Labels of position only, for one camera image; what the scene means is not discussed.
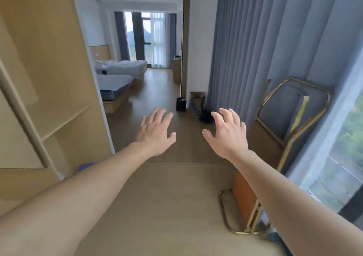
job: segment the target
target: headboard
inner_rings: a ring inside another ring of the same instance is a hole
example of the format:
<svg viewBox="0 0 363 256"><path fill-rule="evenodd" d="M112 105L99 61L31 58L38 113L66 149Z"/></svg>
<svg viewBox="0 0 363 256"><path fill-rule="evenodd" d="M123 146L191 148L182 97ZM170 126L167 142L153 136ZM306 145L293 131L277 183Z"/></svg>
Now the headboard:
<svg viewBox="0 0 363 256"><path fill-rule="evenodd" d="M94 61L107 61L110 60L110 52L108 45L92 46L90 47Z"/></svg>

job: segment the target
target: wooden floor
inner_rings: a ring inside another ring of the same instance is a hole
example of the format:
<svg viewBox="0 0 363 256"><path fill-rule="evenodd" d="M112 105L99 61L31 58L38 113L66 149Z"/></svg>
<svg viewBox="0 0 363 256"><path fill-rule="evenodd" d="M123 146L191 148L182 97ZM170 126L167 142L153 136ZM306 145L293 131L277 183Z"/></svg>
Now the wooden floor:
<svg viewBox="0 0 363 256"><path fill-rule="evenodd" d="M129 103L107 115L116 151L133 141L141 117L155 107L174 112L170 132L177 142L131 176L76 256L283 254L279 244L225 228L218 193L231 188L235 169L209 147L196 116L175 112L179 89L171 70L148 69L144 85L132 87ZM230 223L239 230L234 198L226 202Z"/></svg>

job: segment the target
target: person's left hand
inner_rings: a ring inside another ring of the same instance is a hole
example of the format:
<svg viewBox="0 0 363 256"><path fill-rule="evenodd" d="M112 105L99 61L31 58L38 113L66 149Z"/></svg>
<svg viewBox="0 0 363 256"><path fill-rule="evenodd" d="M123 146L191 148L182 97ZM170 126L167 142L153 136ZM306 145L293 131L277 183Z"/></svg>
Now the person's left hand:
<svg viewBox="0 0 363 256"><path fill-rule="evenodd" d="M167 130L173 113L168 113L164 119L166 109L154 109L150 116L143 116L140 129L136 134L135 142L144 144L150 150L151 156L161 155L176 141L176 133L172 132L167 136Z"/></svg>

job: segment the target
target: wooden wardrobe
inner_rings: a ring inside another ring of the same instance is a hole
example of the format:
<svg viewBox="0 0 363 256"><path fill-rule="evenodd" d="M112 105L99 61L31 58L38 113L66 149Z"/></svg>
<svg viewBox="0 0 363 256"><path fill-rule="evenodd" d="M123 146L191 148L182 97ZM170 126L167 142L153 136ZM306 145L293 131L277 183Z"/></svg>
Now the wooden wardrobe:
<svg viewBox="0 0 363 256"><path fill-rule="evenodd" d="M0 11L1 214L113 149L74 0Z"/></svg>

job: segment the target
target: metal leg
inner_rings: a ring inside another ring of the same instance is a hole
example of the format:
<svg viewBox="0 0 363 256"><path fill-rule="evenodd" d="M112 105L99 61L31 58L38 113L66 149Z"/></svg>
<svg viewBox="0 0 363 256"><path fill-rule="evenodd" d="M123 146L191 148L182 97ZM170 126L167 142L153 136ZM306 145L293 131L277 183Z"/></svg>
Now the metal leg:
<svg viewBox="0 0 363 256"><path fill-rule="evenodd" d="M220 208L221 208L224 225L225 225L225 227L227 227L228 231L233 233L233 234L236 234L236 235L250 235L250 234L257 235L257 234L259 234L260 232L251 232L251 230L249 230L249 229L245 229L243 231L235 231L229 226L228 220L227 220L227 215L226 215L226 212L225 212L225 209L224 209L223 200L222 200L222 195L224 193L226 193L226 192L232 192L232 189L223 190L223 191L221 191L219 193L219 205L220 205Z"/></svg>

